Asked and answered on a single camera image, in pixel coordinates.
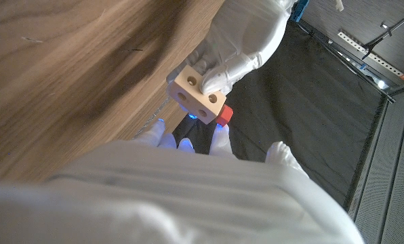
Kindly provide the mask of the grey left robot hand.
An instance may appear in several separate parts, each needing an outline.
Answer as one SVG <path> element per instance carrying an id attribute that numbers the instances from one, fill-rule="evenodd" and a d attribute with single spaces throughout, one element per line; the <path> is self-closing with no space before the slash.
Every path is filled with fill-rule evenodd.
<path id="1" fill-rule="evenodd" d="M 285 34 L 296 0 L 225 0 L 203 40 L 166 77 L 170 84 L 185 66 L 202 77 L 202 94 L 229 94 L 246 74 L 262 67 Z"/>

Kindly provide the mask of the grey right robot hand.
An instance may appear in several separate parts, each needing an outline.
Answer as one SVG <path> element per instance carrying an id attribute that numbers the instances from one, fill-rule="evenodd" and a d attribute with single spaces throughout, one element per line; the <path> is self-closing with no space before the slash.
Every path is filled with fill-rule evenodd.
<path id="1" fill-rule="evenodd" d="M 362 242 L 288 145 L 272 144 L 262 163 L 243 161 L 221 125 L 206 155 L 157 121 L 38 185 L 0 184 L 0 243 Z"/>

